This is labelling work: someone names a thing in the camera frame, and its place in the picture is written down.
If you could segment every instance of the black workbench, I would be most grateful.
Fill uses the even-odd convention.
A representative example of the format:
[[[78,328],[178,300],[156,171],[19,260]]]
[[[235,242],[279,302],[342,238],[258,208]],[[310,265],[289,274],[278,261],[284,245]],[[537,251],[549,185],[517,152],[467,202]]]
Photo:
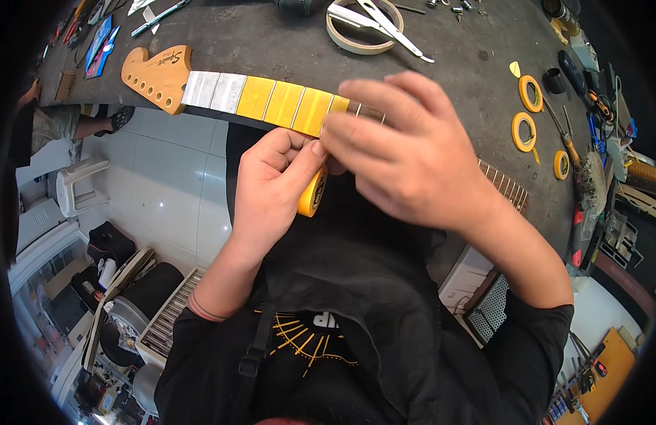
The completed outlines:
[[[60,42],[50,48],[39,74],[43,85],[41,104],[55,103],[61,71],[75,71],[76,81],[66,103],[155,107],[120,80],[122,63],[135,47],[147,48],[152,56],[168,47],[186,44],[193,48],[191,65],[196,71],[258,75],[329,92],[336,92],[339,83],[348,78],[382,79],[412,69],[441,84],[477,155],[530,192],[526,218],[563,258],[568,251],[574,200],[571,176],[560,181],[553,173],[555,153],[564,148],[559,134],[548,113],[531,114],[537,128],[536,148],[541,165],[536,164],[533,153],[518,151],[510,135],[512,117],[526,111],[519,97],[518,80],[509,71],[510,62],[519,61],[522,74],[533,75],[540,81],[544,70],[558,66],[558,50],[564,48],[575,57],[553,32],[536,5],[539,2],[532,1],[473,1],[474,10],[465,12],[461,23],[449,7],[441,4],[426,15],[402,10],[404,33],[436,61],[428,64],[402,46],[376,56],[346,52],[328,37],[325,13],[308,18],[289,17],[273,3],[229,0],[228,5],[222,5],[226,0],[193,0],[183,10],[163,19],[156,35],[147,30],[138,38],[131,38],[130,32],[143,24],[144,18],[141,10],[127,16],[130,0],[113,14],[112,23],[114,27],[120,25],[120,31],[101,77],[83,81],[82,69],[74,66],[74,51],[65,49]],[[425,0],[399,2],[426,9]],[[150,6],[157,15],[175,3],[176,0],[156,0]],[[486,11],[487,16],[480,16],[478,9]],[[89,39],[83,42],[83,48],[88,44]],[[78,53],[78,57],[83,55],[82,51]],[[573,91],[550,95],[549,99],[562,122],[561,105],[567,106],[574,143],[584,154],[589,131],[582,100]],[[189,107],[185,112],[235,120],[232,115],[222,117],[199,108]]]

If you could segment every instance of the apron strap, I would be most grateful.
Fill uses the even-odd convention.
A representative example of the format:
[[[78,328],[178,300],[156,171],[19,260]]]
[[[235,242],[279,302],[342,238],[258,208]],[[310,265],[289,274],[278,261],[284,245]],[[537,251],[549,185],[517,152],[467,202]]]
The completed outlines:
[[[252,396],[255,393],[257,384],[257,373],[262,362],[267,359],[267,346],[269,337],[272,334],[273,318],[275,317],[275,308],[272,305],[265,305],[262,311],[262,317],[257,325],[257,333],[252,344],[247,347],[245,356],[238,364],[238,374],[241,377],[238,385],[238,395],[236,403],[231,414],[232,425],[244,425],[247,423],[250,415],[250,404]]]

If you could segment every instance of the masking tape roll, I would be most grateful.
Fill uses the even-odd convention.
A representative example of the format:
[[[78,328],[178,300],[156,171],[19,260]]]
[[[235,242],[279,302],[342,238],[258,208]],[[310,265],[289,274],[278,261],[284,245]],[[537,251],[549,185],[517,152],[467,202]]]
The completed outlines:
[[[392,18],[394,26],[402,33],[403,16],[401,16],[401,12],[399,12],[396,6],[394,6],[387,0],[380,0],[376,3],[378,8],[382,9],[385,13],[387,13]],[[332,2],[332,4],[336,4],[342,7],[347,7],[349,5],[356,4],[356,0],[335,0]],[[344,50],[348,52],[356,53],[357,55],[377,55],[379,53],[386,52],[387,50],[394,47],[394,45],[396,44],[396,42],[393,40],[387,41],[386,43],[375,44],[375,45],[355,43],[352,40],[345,38],[344,36],[342,36],[340,33],[337,32],[335,26],[332,24],[332,18],[327,13],[326,13],[326,29],[328,30],[328,35],[335,42],[336,45],[342,47]]]
[[[322,166],[318,173],[314,175],[312,182],[309,183],[307,188],[299,198],[297,204],[297,213],[306,217],[313,217],[316,213],[318,205],[323,198],[323,190],[326,187],[326,180],[328,179],[328,167]]]
[[[559,180],[565,180],[570,168],[569,155],[564,150],[558,150],[554,156],[554,175]]]
[[[522,141],[519,136],[519,125],[524,121],[528,125],[530,133],[526,141]],[[533,122],[531,115],[526,112],[519,112],[514,115],[514,118],[512,118],[512,140],[514,140],[517,149],[522,152],[531,152],[533,150],[533,147],[536,146],[536,123]]]
[[[533,89],[536,92],[536,101],[534,103],[528,98],[528,84],[533,84]],[[530,112],[540,112],[543,110],[543,91],[540,90],[538,82],[530,75],[522,75],[519,79],[519,96],[521,96],[521,101],[524,102],[524,106]]]

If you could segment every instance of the scissors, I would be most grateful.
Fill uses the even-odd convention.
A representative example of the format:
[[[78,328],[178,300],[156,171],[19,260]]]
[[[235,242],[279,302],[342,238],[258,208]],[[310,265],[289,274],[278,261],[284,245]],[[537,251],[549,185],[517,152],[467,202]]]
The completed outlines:
[[[364,15],[353,12],[346,7],[341,7],[338,5],[331,4],[328,7],[328,14],[332,18],[339,19],[343,22],[346,22],[350,25],[355,26],[356,28],[368,27],[378,30],[379,32],[387,35],[393,39],[396,39],[404,47],[406,47],[413,55],[416,55],[418,58],[422,59],[425,62],[434,63],[434,59],[425,57],[422,54],[420,49],[415,47],[408,38],[403,35],[400,30],[392,24],[389,19],[374,5],[371,0],[356,0],[361,7],[363,7],[366,12],[374,19],[368,19]]]

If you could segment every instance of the yellow graphic print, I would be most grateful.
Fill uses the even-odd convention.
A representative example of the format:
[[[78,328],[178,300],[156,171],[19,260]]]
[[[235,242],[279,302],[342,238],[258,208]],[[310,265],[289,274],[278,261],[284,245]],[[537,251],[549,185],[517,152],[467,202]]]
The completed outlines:
[[[284,342],[278,345],[275,350],[272,350],[269,356],[272,356],[276,351],[281,349],[294,350],[296,356],[302,356],[309,361],[306,370],[302,374],[302,378],[307,375],[314,361],[324,358],[340,360],[349,364],[349,366],[358,365],[357,361],[349,361],[336,354],[334,350],[331,350],[331,346],[334,345],[334,338],[331,340],[330,334],[317,336],[312,332],[312,329],[318,328],[307,326],[303,323],[304,320],[299,319],[295,314],[276,313],[273,321],[273,329],[277,331],[275,335],[280,336]]]

